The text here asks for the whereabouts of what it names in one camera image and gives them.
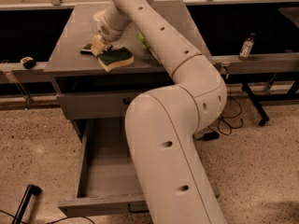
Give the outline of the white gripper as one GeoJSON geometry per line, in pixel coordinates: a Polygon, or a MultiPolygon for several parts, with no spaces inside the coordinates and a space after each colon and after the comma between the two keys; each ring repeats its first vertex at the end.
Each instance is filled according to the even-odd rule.
{"type": "Polygon", "coordinates": [[[122,36],[125,22],[120,19],[102,17],[98,22],[97,27],[100,35],[95,35],[93,37],[91,46],[91,53],[94,56],[98,56],[107,51],[107,42],[114,42],[122,36]]]}

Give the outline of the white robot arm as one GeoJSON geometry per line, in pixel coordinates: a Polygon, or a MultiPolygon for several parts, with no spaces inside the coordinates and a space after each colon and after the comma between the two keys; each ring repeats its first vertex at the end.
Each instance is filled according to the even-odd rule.
{"type": "Polygon", "coordinates": [[[227,224],[192,137],[223,111],[226,85],[212,62],[151,6],[111,0],[98,14],[100,48],[132,22],[173,80],[128,106],[125,132],[153,224],[227,224]]]}

